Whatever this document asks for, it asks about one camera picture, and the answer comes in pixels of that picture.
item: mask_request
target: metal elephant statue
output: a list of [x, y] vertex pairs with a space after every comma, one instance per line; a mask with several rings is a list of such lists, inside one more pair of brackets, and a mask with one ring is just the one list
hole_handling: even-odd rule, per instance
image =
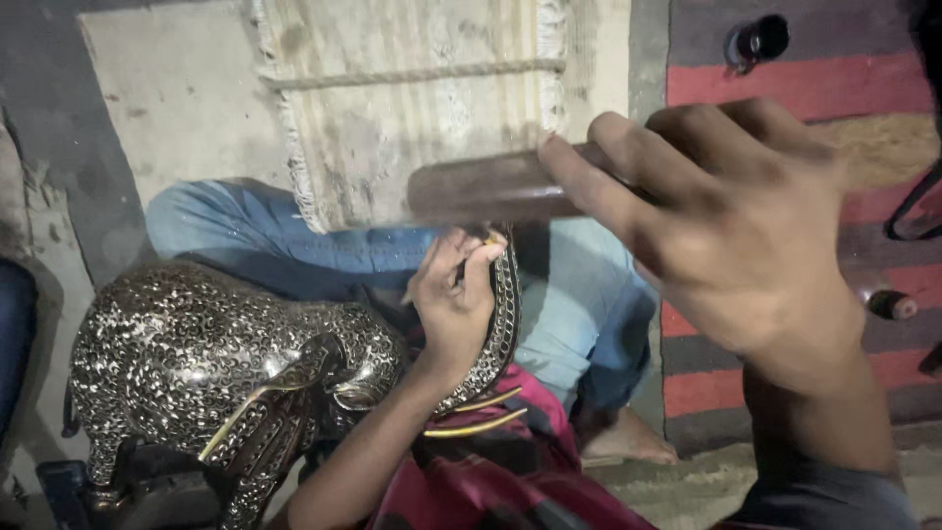
[[[488, 337], [436, 417], [467, 406], [512, 361], [520, 295], [510, 245], [491, 276]], [[305, 450], [342, 438], [407, 365], [404, 339], [367, 306], [287, 301], [188, 261], [141, 267], [97, 294], [73, 348], [94, 495], [121, 499], [119, 448], [143, 439], [233, 477], [219, 527], [254, 528]]]

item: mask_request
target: knee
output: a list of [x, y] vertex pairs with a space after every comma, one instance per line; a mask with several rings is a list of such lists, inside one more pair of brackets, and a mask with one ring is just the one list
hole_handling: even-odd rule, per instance
[[0, 314], [24, 315], [36, 303], [36, 281], [26, 269], [0, 259]]
[[206, 182], [179, 182], [151, 199], [144, 211], [147, 235], [157, 254], [174, 257], [180, 238], [192, 231], [200, 219], [212, 218], [214, 188]]

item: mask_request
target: elephant tusk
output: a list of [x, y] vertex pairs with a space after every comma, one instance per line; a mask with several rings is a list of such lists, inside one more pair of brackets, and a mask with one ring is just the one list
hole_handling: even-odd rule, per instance
[[504, 416], [494, 418], [493, 420], [489, 420], [487, 422], [472, 423], [463, 427], [453, 427], [448, 429], [429, 429], [422, 434], [429, 438], [461, 438], [476, 435], [484, 431], [489, 431], [495, 427], [503, 425], [506, 422], [510, 422], [511, 420], [515, 420], [526, 413], [527, 409], [524, 407], [514, 410], [510, 414], [505, 414]]
[[468, 412], [468, 411], [470, 411], [470, 410], [478, 410], [478, 409], [481, 409], [481, 408], [485, 408], [486, 406], [491, 406], [491, 405], [500, 403], [500, 402], [504, 401], [505, 399], [507, 399], [507, 398], [509, 398], [509, 397], [515, 396], [515, 395], [517, 395], [517, 394], [520, 393], [520, 390], [523, 390], [523, 389], [524, 389], [523, 387], [519, 387], [519, 386], [518, 386], [518, 387], [513, 387], [513, 388], [510, 389], [510, 390], [507, 390], [507, 391], [505, 391], [505, 392], [499, 393], [499, 394], [497, 394], [497, 395], [495, 395], [495, 396], [493, 396], [493, 397], [489, 397], [489, 398], [487, 398], [487, 399], [485, 399], [485, 400], [481, 400], [481, 401], [472, 401], [472, 402], [466, 403], [466, 404], [464, 404], [464, 405], [462, 405], [462, 406], [456, 406], [452, 411], [453, 411], [453, 412]]

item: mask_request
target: blue jeans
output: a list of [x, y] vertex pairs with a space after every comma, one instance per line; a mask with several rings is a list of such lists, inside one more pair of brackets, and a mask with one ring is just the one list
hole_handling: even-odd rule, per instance
[[[348, 300], [359, 286], [405, 290], [439, 228], [315, 234], [290, 193], [259, 184], [181, 183], [148, 206], [163, 258], [195, 255], [294, 299]], [[517, 246], [526, 246], [518, 241]], [[572, 405], [582, 380], [597, 406], [627, 403], [650, 359], [655, 292], [631, 255], [589, 218], [549, 224], [549, 269], [524, 275], [515, 362]]]
[[23, 267], [0, 258], [0, 440], [20, 396], [36, 333], [36, 282]]

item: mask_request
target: pink cloth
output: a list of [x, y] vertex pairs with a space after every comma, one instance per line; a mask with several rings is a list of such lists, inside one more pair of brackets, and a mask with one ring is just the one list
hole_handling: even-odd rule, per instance
[[481, 422], [525, 406], [521, 418], [475, 437], [420, 437], [367, 527], [654, 528], [582, 475], [575, 435], [556, 396], [511, 365], [495, 390], [516, 386], [523, 390], [504, 406], [455, 414], [435, 426]]

